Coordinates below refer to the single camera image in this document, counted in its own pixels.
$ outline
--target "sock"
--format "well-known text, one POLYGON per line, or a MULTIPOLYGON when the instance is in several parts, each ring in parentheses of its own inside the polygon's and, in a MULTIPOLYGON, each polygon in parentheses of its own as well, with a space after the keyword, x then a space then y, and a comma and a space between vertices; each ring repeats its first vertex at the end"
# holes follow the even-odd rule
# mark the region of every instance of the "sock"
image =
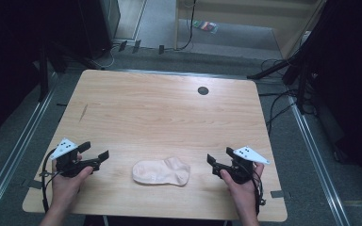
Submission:
POLYGON ((142 184, 183 186, 189 179, 190 166, 177 157, 164 160, 144 160, 132 169, 133 179, 142 184))

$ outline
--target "cable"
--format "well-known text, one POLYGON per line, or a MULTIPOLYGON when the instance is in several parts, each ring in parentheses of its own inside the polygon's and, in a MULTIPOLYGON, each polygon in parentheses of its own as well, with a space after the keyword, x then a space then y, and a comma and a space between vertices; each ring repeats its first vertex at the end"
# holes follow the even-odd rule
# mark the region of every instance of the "cable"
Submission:
POLYGON ((48 212, 49 210, 49 204, 48 204, 48 198, 46 197, 46 184, 45 184, 45 177, 47 175, 50 175, 51 173, 48 173, 48 171, 46 170, 46 163, 48 162, 49 156, 51 156, 51 154, 55 151, 55 149, 51 150, 46 156, 45 159, 43 160, 43 164, 42 164, 42 173, 40 173, 41 178, 41 185, 42 185, 42 204, 43 204, 43 209, 45 210, 45 213, 48 212))
POLYGON ((181 48, 178 48, 178 49, 174 49, 174 51, 182 51, 184 50, 185 48, 187 48, 187 46, 189 45, 190 41, 192 40, 192 28, 193 28, 193 17, 194 17, 194 14, 195 14, 195 6, 196 6, 196 0, 193 0, 193 5, 190 6, 192 7, 192 16, 190 17, 190 27, 189 27, 189 40, 187 42, 186 45, 184 45, 183 47, 181 48))
POLYGON ((96 62, 96 61, 94 61, 94 60, 91 60, 91 62, 94 63, 94 64, 96 64, 97 66, 101 67, 102 69, 110 67, 110 66, 113 65, 113 63, 114 63, 114 55, 113 55, 112 51, 113 51, 116 47, 119 47, 119 46, 120 46, 120 44, 113 44, 113 46, 111 47, 111 49, 110 49, 110 51, 109 51, 109 52, 110 52, 110 55, 111 55, 111 63, 110 63, 110 64, 108 64, 108 65, 101 65, 101 64, 99 64, 98 62, 96 62))
POLYGON ((271 108, 270 108, 270 119, 266 122, 266 126, 268 126, 268 134, 270 135, 272 132, 272 121, 275 120, 277 117, 279 117, 281 114, 287 112, 289 110, 289 108, 292 105, 289 105, 287 108, 284 108, 283 110, 281 110, 281 112, 279 112, 278 114, 276 114, 274 117, 272 116, 272 111, 273 108, 275 106, 275 103, 282 97, 282 96, 291 96, 291 97, 296 97, 297 95, 297 89, 290 89, 287 90, 285 92, 282 93, 263 93, 263 94, 259 94, 259 96, 273 96, 273 95, 277 95, 277 97, 274 99, 274 101, 271 104, 271 108))

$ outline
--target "black circle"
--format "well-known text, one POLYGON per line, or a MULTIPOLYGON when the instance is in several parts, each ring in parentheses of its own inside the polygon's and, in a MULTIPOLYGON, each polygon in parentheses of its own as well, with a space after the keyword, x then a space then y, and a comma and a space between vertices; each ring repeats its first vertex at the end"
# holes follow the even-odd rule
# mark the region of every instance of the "black circle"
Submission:
POLYGON ((208 94, 208 88, 206 88, 206 87, 199 87, 199 88, 198 88, 198 92, 199 92, 199 94, 201 94, 201 95, 207 95, 207 94, 208 94))

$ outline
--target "hand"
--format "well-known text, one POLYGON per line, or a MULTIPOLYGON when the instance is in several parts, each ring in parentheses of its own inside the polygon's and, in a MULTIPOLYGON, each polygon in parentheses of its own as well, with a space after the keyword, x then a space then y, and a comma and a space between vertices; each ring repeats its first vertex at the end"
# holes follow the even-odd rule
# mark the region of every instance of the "hand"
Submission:
MULTIPOLYGON (((52 162, 52 171, 56 171, 56 161, 52 162)), ((61 225, 72 210, 80 187, 92 172, 92 167, 86 167, 73 178, 57 175, 52 180, 52 204, 40 225, 61 225)))
MULTIPOLYGON (((259 180, 263 173, 264 165, 254 163, 254 178, 259 180)), ((251 181, 239 185, 234 182, 231 175, 224 169, 220 171, 222 179, 228 186, 228 190, 237 208, 239 219, 243 226, 259 225, 255 210, 255 186, 251 181)))

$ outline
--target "black stand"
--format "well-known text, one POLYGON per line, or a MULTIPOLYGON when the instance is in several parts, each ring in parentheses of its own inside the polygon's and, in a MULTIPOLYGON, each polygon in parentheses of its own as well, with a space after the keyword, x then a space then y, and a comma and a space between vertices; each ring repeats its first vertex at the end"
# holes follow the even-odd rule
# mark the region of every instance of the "black stand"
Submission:
POLYGON ((44 7, 40 8, 39 11, 41 12, 41 44, 40 44, 40 82, 41 82, 41 92, 40 92, 40 98, 39 102, 41 102, 46 94, 49 91, 49 79, 48 79, 48 67, 47 67, 47 61, 49 61, 52 64, 52 67, 54 68, 54 71, 57 73, 64 73, 66 69, 66 63, 64 62, 63 58, 61 58, 60 55, 58 55, 58 52, 61 52, 62 54, 71 57, 75 61, 78 61, 82 65, 84 65, 88 69, 96 70, 95 65, 88 62, 84 57, 77 55, 73 51, 71 51, 69 48, 54 42, 52 40, 49 40, 49 35, 46 27, 49 27, 47 20, 48 20, 48 12, 54 12, 52 10, 52 7, 54 5, 50 6, 48 2, 45 2, 44 7))
POLYGON ((41 81, 41 92, 39 102, 45 98, 46 94, 49 91, 48 85, 48 67, 47 61, 48 58, 52 63, 52 66, 57 73, 64 73, 66 69, 66 64, 64 60, 56 53, 60 51, 61 53, 71 57, 72 59, 78 61, 88 69, 96 70, 95 65, 89 63, 85 58, 75 54, 73 51, 69 50, 65 46, 62 46, 58 43, 47 40, 45 37, 41 38, 41 49, 40 49, 40 81, 41 81))
POLYGON ((304 103, 304 90, 305 82, 307 81, 308 76, 311 74, 311 69, 314 66, 316 57, 318 56, 319 47, 322 45, 324 38, 327 34, 328 22, 332 20, 334 12, 337 10, 339 1, 327 1, 324 6, 324 10, 320 16, 320 19, 310 36, 300 47, 298 52, 291 56, 289 59, 283 60, 281 63, 278 63, 266 71, 257 73, 252 76, 247 76, 248 79, 261 79, 268 76, 271 73, 275 73, 287 66, 287 72, 283 76, 283 82, 285 85, 291 85, 296 78, 300 75, 301 80, 299 82, 298 95, 297 95, 297 106, 301 111, 301 114, 304 114, 303 103, 304 103))

